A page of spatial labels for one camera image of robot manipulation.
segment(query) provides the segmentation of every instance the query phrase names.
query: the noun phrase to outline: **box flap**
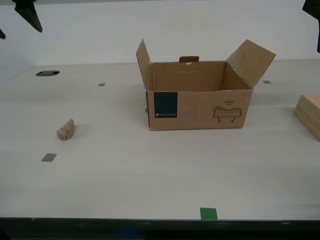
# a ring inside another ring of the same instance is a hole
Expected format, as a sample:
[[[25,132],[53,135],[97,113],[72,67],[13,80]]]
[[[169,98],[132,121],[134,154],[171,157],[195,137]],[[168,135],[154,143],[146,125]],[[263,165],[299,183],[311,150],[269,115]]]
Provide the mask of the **box flap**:
[[[245,83],[254,87],[275,56],[273,52],[245,40],[226,61]]]
[[[144,83],[144,88],[148,89],[149,78],[151,74],[151,61],[150,57],[143,39],[141,39],[141,43],[139,45],[138,50],[136,51],[136,59],[139,64],[141,76]]]

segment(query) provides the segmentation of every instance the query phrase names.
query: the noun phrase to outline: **white wall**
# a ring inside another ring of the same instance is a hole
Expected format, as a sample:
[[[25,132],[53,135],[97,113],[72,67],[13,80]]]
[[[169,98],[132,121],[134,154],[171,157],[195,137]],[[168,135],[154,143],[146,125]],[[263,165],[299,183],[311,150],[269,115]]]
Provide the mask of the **white wall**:
[[[38,4],[38,33],[0,6],[0,77],[30,65],[128,63],[144,38],[151,60],[225,60],[245,39],[276,59],[319,59],[318,21],[304,0],[160,0]]]

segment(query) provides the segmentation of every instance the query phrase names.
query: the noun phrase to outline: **wooden block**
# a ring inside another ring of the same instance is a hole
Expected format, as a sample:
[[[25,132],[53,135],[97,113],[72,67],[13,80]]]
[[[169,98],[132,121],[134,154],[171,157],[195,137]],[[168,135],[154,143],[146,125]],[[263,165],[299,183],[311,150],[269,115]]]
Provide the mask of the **wooden block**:
[[[295,107],[294,115],[320,141],[320,95],[301,95]]]

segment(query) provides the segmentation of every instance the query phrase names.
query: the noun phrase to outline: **printed product illustration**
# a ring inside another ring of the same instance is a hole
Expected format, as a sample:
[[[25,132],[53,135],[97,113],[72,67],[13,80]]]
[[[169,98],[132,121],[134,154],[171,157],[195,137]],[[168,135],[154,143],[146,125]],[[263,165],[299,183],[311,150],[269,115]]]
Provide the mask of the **printed product illustration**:
[[[213,109],[213,117],[221,123],[221,118],[232,118],[231,123],[238,117],[241,117],[241,108],[225,109],[222,106],[216,106]]]

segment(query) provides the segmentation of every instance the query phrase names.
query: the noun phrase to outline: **box handle cutout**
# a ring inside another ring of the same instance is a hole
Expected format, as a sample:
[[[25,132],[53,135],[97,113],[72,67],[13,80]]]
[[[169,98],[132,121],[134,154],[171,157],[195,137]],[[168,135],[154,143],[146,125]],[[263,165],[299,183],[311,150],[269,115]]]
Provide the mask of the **box handle cutout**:
[[[191,64],[197,62],[199,62],[199,56],[181,56],[179,58],[179,63]]]

